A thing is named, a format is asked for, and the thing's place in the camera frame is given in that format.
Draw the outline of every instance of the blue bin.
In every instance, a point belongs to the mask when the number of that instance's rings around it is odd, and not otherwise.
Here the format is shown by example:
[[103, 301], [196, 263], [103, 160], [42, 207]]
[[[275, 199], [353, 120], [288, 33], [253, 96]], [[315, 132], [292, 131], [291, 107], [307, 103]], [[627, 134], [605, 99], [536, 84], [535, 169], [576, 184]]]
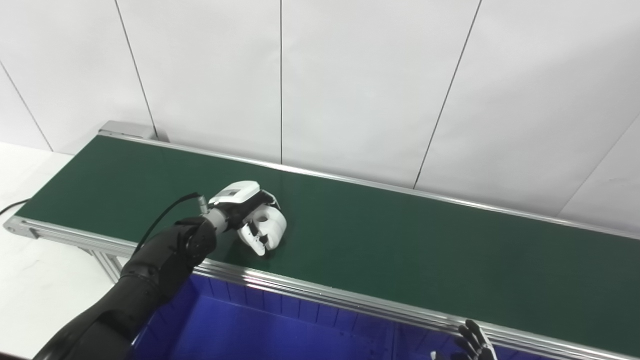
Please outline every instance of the blue bin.
[[[192, 275], [156, 311], [135, 359], [430, 360], [453, 337], [231, 282]], [[546, 360], [497, 347], [499, 360]]]

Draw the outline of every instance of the white table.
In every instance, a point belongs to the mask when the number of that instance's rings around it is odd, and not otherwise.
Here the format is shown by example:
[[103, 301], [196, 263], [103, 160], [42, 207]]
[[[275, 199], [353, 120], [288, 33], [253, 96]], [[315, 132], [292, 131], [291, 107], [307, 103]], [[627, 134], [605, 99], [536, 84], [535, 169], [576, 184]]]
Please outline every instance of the white table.
[[[0, 143], [0, 209], [35, 194], [72, 156]], [[0, 224], [19, 207], [0, 216]], [[0, 227], [0, 352], [31, 359], [113, 283], [86, 252]]]

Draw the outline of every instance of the panel seam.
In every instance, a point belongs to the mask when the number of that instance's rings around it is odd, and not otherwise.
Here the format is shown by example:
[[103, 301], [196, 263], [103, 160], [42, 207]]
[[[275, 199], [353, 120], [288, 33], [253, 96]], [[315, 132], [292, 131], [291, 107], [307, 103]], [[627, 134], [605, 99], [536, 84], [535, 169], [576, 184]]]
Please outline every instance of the panel seam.
[[436, 129], [438, 128], [438, 124], [440, 123], [440, 117], [442, 116], [442, 111], [444, 110], [444, 106], [447, 103], [447, 98], [449, 97], [449, 92], [451, 92], [451, 87], [453, 86], [453, 81], [456, 78], [456, 74], [458, 73], [458, 68], [460, 67], [460, 61], [462, 60], [462, 56], [465, 54], [465, 49], [467, 48], [467, 42], [469, 41], [469, 36], [471, 35], [471, 31], [474, 28], [474, 24], [476, 23], [476, 17], [478, 16], [478, 11], [480, 10], [480, 5], [482, 5], [482, 0], [478, 1], [478, 6], [476, 8], [476, 12], [474, 14], [473, 19], [471, 20], [471, 25], [469, 26], [469, 31], [467, 32], [467, 37], [465, 38], [465, 43], [462, 45], [462, 51], [460, 51], [460, 56], [458, 57], [458, 62], [456, 63], [456, 68], [453, 70], [453, 75], [451, 76], [451, 81], [449, 82], [449, 87], [447, 88], [447, 92], [444, 95], [444, 100], [442, 101], [442, 106], [440, 107], [440, 112], [438, 113], [438, 118], [436, 119], [436, 123], [433, 126], [433, 130], [431, 132], [431, 136], [429, 137], [429, 143], [427, 144], [427, 149], [424, 151], [424, 156], [422, 157], [422, 163], [420, 163], [420, 169], [418, 169], [418, 174], [415, 177], [415, 182], [413, 183], [413, 188], [418, 185], [418, 180], [420, 179], [420, 174], [422, 173], [422, 168], [424, 167], [424, 162], [427, 160], [427, 153], [431, 148], [431, 143], [433, 142], [433, 137], [436, 133]]
[[0, 60], [0, 66], [2, 66], [2, 70], [6, 74], [6, 77], [9, 79], [9, 82], [11, 83], [11, 86], [13, 86], [13, 89], [18, 94], [18, 97], [20, 97], [20, 101], [22, 101], [22, 105], [24, 105], [25, 109], [27, 109], [27, 112], [29, 113], [29, 116], [31, 117], [31, 120], [33, 120], [33, 123], [36, 124], [36, 127], [38, 128], [38, 131], [42, 135], [42, 138], [44, 139], [45, 143], [47, 143], [47, 146], [49, 147], [49, 150], [53, 151], [53, 147], [51, 146], [51, 143], [49, 142], [47, 137], [44, 135], [44, 131], [42, 131], [42, 128], [40, 127], [40, 124], [38, 124], [38, 121], [36, 120], [35, 116], [33, 116], [33, 113], [31, 112], [31, 109], [29, 109], [29, 106], [27, 105], [27, 102], [24, 100], [24, 97], [22, 96], [22, 94], [20, 94], [20, 90], [18, 90], [18, 87], [13, 82], [13, 79], [11, 78], [11, 75], [9, 75], [9, 72], [7, 71], [6, 67], [4, 66], [4, 63], [2, 62], [2, 60]]
[[598, 170], [598, 167], [600, 167], [600, 165], [602, 164], [602, 162], [604, 161], [604, 159], [607, 158], [607, 156], [609, 156], [609, 154], [611, 153], [611, 151], [613, 150], [613, 148], [616, 147], [616, 145], [620, 142], [620, 139], [622, 139], [623, 136], [625, 136], [625, 134], [629, 131], [629, 129], [633, 126], [633, 124], [636, 123], [636, 121], [638, 120], [638, 118], [640, 118], [640, 113], [638, 113], [636, 115], [636, 117], [633, 119], [633, 121], [629, 124], [629, 126], [627, 126], [627, 128], [622, 132], [622, 134], [620, 134], [620, 136], [618, 137], [618, 139], [613, 143], [613, 145], [611, 145], [611, 147], [609, 148], [609, 150], [604, 154], [604, 156], [602, 156], [602, 158], [600, 158], [600, 161], [593, 167], [593, 169], [591, 170], [591, 172], [589, 173], [589, 175], [587, 175], [584, 180], [582, 180], [582, 182], [580, 183], [580, 185], [575, 189], [575, 191], [573, 192], [573, 194], [569, 197], [569, 199], [564, 203], [564, 205], [562, 206], [562, 208], [560, 209], [560, 211], [558, 211], [555, 215], [555, 217], [558, 217], [566, 208], [567, 205], [569, 205], [569, 203], [571, 202], [571, 200], [573, 200], [573, 198], [576, 196], [576, 194], [578, 194], [578, 192], [580, 191], [580, 189], [584, 186], [584, 184], [587, 182], [587, 180], [589, 180], [589, 178], [591, 177], [591, 175], [593, 175], [594, 172], [596, 172], [596, 170]]
[[118, 10], [118, 17], [120, 18], [120, 24], [122, 25], [122, 31], [124, 32], [124, 38], [127, 41], [127, 47], [129, 48], [129, 54], [131, 54], [131, 60], [133, 61], [133, 67], [136, 69], [136, 76], [138, 77], [138, 83], [140, 84], [140, 90], [142, 90], [142, 97], [145, 99], [145, 105], [147, 106], [147, 111], [149, 114], [149, 119], [151, 120], [151, 126], [154, 128], [154, 133], [156, 134], [156, 138], [158, 137], [158, 130], [156, 128], [156, 122], [154, 120], [153, 114], [151, 114], [151, 107], [149, 106], [149, 101], [147, 99], [147, 93], [145, 91], [144, 85], [142, 85], [142, 78], [140, 77], [140, 71], [138, 70], [138, 63], [136, 63], [136, 58], [133, 56], [133, 49], [131, 48], [131, 42], [129, 41], [129, 34], [127, 33], [127, 28], [124, 26], [124, 19], [122, 18], [122, 13], [120, 12], [120, 6], [118, 5], [118, 0], [113, 0], [116, 4], [116, 10]]

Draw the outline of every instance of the black cable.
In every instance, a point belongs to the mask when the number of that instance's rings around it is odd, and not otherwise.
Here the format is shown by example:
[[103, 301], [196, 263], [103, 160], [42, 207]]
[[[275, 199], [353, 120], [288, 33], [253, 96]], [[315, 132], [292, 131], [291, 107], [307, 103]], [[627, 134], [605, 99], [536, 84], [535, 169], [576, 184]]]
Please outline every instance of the black cable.
[[160, 220], [162, 220], [164, 218], [164, 216], [167, 215], [169, 213], [169, 211], [171, 211], [171, 209], [173, 209], [173, 207], [175, 207], [177, 204], [180, 204], [181, 202], [184, 202], [184, 201], [189, 200], [189, 199], [194, 199], [194, 198], [200, 197], [200, 196], [201, 195], [199, 193], [187, 194], [187, 195], [179, 198], [178, 200], [174, 201], [173, 204], [169, 205], [168, 208], [164, 209], [164, 211], [160, 214], [160, 216], [156, 219], [156, 221], [154, 221], [154, 223], [151, 224], [151, 226], [149, 227], [149, 229], [147, 230], [145, 235], [142, 236], [142, 239], [138, 243], [138, 246], [136, 246], [136, 250], [133, 251], [133, 254], [137, 253], [142, 248], [142, 245], [145, 243], [145, 241], [147, 240], [147, 238], [149, 237], [151, 232], [156, 228], [156, 226], [158, 225]]
[[2, 209], [2, 211], [0, 211], [0, 215], [4, 214], [7, 210], [11, 209], [14, 206], [18, 206], [20, 204], [24, 204], [25, 202], [29, 201], [31, 199], [24, 199], [24, 200], [20, 200], [18, 202], [14, 202], [13, 204], [7, 206], [6, 208]]

